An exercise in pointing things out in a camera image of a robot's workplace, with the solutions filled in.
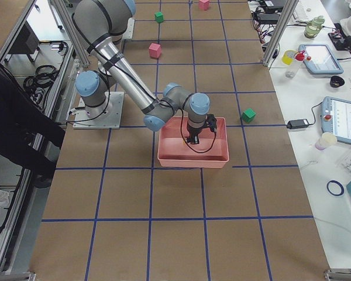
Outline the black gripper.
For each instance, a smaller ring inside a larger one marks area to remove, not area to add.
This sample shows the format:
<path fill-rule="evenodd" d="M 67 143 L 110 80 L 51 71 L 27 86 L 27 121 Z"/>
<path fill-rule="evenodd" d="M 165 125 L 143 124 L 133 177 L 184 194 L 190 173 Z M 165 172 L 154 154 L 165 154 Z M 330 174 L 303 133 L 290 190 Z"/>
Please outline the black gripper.
<path fill-rule="evenodd" d="M 190 143 L 192 145 L 198 145 L 199 144 L 199 134 L 203 131 L 203 127 L 200 128 L 194 128 L 190 125 L 187 125 L 187 131 L 189 133 L 189 137 L 186 138 L 187 143 Z"/>

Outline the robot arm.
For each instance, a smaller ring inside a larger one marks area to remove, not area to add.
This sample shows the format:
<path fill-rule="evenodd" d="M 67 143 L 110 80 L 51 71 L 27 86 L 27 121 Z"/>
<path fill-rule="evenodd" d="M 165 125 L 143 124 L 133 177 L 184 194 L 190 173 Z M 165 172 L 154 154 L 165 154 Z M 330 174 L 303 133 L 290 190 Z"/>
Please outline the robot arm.
<path fill-rule="evenodd" d="M 134 1 L 81 1 L 72 15 L 78 38 L 88 54 L 99 61 L 99 70 L 112 83 L 118 83 L 144 113 L 143 122 L 159 131 L 179 110 L 188 114 L 186 142 L 198 144 L 198 135 L 209 128 L 216 132 L 216 118 L 209 113 L 210 99 L 204 93 L 191 93 L 170 83 L 158 99 L 140 79 L 118 49 L 128 20 L 135 15 Z"/>

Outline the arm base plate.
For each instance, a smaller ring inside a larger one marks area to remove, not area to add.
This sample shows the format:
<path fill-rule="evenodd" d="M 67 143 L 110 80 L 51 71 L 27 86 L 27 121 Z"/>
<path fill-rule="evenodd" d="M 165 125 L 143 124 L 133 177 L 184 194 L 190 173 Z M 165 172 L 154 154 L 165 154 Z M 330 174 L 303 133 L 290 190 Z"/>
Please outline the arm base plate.
<path fill-rule="evenodd" d="M 79 100 L 79 107 L 75 114 L 74 129 L 119 129 L 124 102 L 124 92 L 105 92 L 105 102 L 95 108 L 85 105 L 82 98 Z"/>
<path fill-rule="evenodd" d="M 132 40 L 134 35 L 134 28 L 135 28 L 135 18 L 129 18 L 127 28 L 122 35 L 122 39 Z"/>

